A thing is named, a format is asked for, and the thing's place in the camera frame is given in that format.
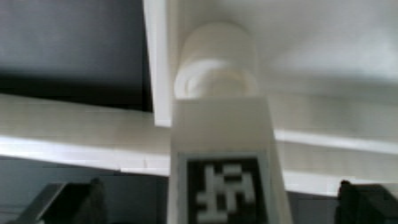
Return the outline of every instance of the ceiling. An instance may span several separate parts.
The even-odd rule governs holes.
[[[0,93],[152,111],[141,0],[0,1]]]

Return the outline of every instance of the white structure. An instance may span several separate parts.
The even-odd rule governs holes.
[[[184,43],[205,24],[228,21],[244,27],[258,46],[255,83],[269,99],[287,190],[337,195],[342,179],[354,183],[397,182],[397,1],[145,3],[155,117],[4,95],[0,154],[170,175]],[[253,126],[234,129],[235,143],[253,127],[255,120]]]

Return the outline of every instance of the white post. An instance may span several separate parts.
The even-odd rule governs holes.
[[[203,26],[186,42],[175,83],[170,224],[292,224],[255,75],[251,35],[234,24]]]

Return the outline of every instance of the qr code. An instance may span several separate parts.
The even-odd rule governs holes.
[[[189,224],[267,223],[258,159],[193,159],[187,169]]]

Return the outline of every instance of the black object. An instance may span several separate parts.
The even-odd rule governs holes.
[[[228,172],[225,170],[226,166],[237,166],[237,172]],[[214,168],[214,174],[207,173],[209,167]],[[237,195],[237,211],[230,212],[226,209],[228,196],[226,192],[218,194],[218,208],[210,208],[207,203],[198,203],[200,194],[210,194],[207,197],[212,197],[212,190],[207,189],[214,183],[209,182],[210,178],[221,178],[226,184],[241,184],[244,175],[251,176],[253,181],[253,190],[257,200],[253,203],[246,201],[244,192],[235,192]],[[262,183],[262,174],[260,174],[260,165],[257,158],[241,158],[241,159],[193,159],[189,160],[189,175],[187,175],[187,184],[189,184],[189,224],[216,223],[216,224],[264,224],[267,223],[267,209],[266,209],[266,195],[264,195],[264,183]],[[200,213],[216,212],[228,213],[228,221],[198,221]]]
[[[398,200],[379,184],[340,187],[337,224],[398,224]]]
[[[49,184],[13,224],[107,224],[106,189],[91,184]]]

